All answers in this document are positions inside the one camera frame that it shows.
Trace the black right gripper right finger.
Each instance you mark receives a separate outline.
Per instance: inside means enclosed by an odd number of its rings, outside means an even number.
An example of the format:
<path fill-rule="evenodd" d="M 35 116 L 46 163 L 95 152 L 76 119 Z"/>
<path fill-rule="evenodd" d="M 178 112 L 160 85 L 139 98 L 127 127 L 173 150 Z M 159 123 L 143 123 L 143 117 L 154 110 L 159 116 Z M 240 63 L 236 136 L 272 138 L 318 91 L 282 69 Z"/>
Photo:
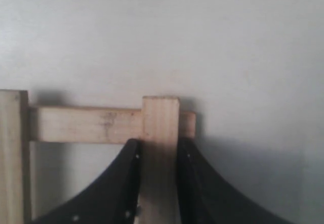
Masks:
<path fill-rule="evenodd" d="M 189 138 L 178 140 L 176 185 L 182 223 L 288 223 L 228 183 Z"/>

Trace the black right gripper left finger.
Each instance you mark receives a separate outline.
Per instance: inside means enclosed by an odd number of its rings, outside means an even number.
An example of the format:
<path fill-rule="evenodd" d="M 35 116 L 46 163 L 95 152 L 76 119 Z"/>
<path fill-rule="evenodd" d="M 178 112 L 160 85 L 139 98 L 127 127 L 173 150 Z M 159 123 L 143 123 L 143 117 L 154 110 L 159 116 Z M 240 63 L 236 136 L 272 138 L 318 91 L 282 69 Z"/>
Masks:
<path fill-rule="evenodd" d="M 129 139 L 86 189 L 33 223 L 133 223 L 140 181 L 141 142 Z"/>

